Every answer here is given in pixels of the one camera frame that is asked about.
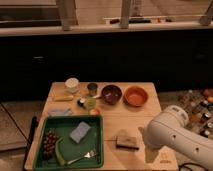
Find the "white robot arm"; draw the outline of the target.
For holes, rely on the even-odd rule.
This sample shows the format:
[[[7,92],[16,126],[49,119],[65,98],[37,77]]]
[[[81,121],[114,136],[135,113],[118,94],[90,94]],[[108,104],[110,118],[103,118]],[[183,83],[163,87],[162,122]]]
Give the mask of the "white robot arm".
[[[152,150],[167,146],[213,171],[213,140],[187,130],[188,123],[184,109],[176,105],[166,107],[144,127],[145,146]]]

